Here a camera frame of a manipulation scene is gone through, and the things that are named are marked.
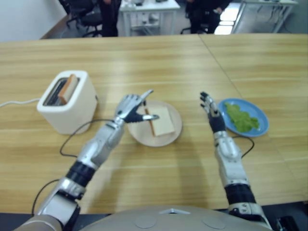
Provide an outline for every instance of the bread slice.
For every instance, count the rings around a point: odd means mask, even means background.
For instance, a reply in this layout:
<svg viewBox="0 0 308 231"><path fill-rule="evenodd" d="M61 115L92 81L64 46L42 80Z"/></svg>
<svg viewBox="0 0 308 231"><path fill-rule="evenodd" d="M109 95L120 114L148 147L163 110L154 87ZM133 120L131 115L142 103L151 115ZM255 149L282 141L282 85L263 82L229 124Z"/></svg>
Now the bread slice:
<svg viewBox="0 0 308 231"><path fill-rule="evenodd" d="M76 75L71 74L67 82L64 84L63 88L58 94L58 97L63 104L68 103L69 99L72 97L74 93L77 83L78 83L78 79Z"/></svg>
<svg viewBox="0 0 308 231"><path fill-rule="evenodd" d="M159 119L151 121L154 136L161 136L175 132L167 107L150 107L148 108L148 111L151 115L159 115Z"/></svg>

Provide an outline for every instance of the floor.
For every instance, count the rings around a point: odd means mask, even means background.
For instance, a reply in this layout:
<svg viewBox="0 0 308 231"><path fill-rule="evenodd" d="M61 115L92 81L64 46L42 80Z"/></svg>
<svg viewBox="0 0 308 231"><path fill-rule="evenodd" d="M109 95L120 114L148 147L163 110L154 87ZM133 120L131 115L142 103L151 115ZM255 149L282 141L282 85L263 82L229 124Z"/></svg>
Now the floor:
<svg viewBox="0 0 308 231"><path fill-rule="evenodd" d="M185 18L185 4L179 3L180 9L177 11L176 16L176 24L175 24L175 34L180 34L181 30L185 27L190 26L190 22L187 18ZM215 34L218 35L227 35L231 33L232 26L234 21L236 20L236 15L238 13L240 4L239 3L231 3L225 12L221 15L221 22L220 25L217 27ZM271 33L275 23L278 19L278 13L274 12L272 15L272 7L264 6L260 8L257 5L249 5L246 8L245 14L243 15L242 23L239 25L238 33ZM149 14L135 14L132 16L132 22L138 23L139 25L142 24L142 21L149 19ZM164 26L159 28L151 28L152 35L164 35L168 34L170 22L171 22L171 15L166 13L165 14L165 23ZM85 28L76 29L75 22L71 23L70 28L63 27L60 28L57 32L52 34L49 39L58 39L58 38L79 38L82 37L83 34L86 33ZM124 36L124 25L122 15L120 14L118 20L118 31L119 36ZM133 30L131 33L132 36L147 36L145 30L138 29Z"/></svg>
<svg viewBox="0 0 308 231"><path fill-rule="evenodd" d="M276 228L276 219L284 216L292 216L295 220L296 225L299 228L299 231L308 230L307 204L305 205L302 202L297 202L297 203L289 203L283 205L267 205L263 206L262 208L273 230L275 231L280 231L279 229ZM108 216L108 214L80 215L77 219L73 231L78 231L83 227L93 222L96 222L106 216ZM1 230L11 231L20 226L21 224L23 224L28 219L30 219L29 214L0 213Z"/></svg>

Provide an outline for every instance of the blue plate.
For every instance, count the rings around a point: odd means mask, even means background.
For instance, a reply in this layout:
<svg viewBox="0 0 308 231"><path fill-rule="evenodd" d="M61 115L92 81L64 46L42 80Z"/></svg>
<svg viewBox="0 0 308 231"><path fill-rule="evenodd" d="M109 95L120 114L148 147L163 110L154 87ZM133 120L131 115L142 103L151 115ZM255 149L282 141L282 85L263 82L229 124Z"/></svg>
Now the blue plate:
<svg viewBox="0 0 308 231"><path fill-rule="evenodd" d="M251 129L249 132L239 132L236 130L235 125L231 122L231 119L229 115L227 114L227 107L224 105L224 103L230 103L230 104L237 104L240 107L240 110L243 112L248 112L250 117L255 117L259 121L259 128L258 129ZM242 99L236 99L236 98L229 98L221 101L218 104L218 108L222 113L222 117L226 123L226 127L230 129L231 131L242 135L242 136L248 136L248 137L257 137L264 135L269 130L269 120L264 114L264 112L255 106L253 103L248 102L246 100Z"/></svg>

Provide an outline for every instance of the wooden plate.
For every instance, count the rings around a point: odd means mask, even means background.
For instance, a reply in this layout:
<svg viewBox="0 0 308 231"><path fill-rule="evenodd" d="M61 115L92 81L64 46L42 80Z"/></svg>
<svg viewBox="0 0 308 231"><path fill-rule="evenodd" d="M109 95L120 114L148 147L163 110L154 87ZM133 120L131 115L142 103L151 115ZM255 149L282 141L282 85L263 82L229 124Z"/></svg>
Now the wooden plate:
<svg viewBox="0 0 308 231"><path fill-rule="evenodd" d="M149 109L151 109L151 107L158 106L164 106L168 108L171 121L175 129L174 132L161 136L154 136L151 131L151 125L149 121L128 124L128 130L136 139L136 141L150 147L162 147L172 143L177 139L177 137L179 137L183 127L181 116L173 106L160 101L147 101L147 107ZM145 114L144 107L140 106L137 112L139 114Z"/></svg>

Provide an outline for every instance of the green food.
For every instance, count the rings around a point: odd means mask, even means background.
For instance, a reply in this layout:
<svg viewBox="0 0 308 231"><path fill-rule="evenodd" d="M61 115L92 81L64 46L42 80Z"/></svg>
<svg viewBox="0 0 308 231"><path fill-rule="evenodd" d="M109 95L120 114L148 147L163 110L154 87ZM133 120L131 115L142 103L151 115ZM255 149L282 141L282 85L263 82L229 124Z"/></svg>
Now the green food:
<svg viewBox="0 0 308 231"><path fill-rule="evenodd" d="M259 122L257 118L250 117L248 112L240 111L239 105L224 103L227 107L227 113L231 118L231 122L234 123L236 130L239 132L248 132L252 128L259 128Z"/></svg>

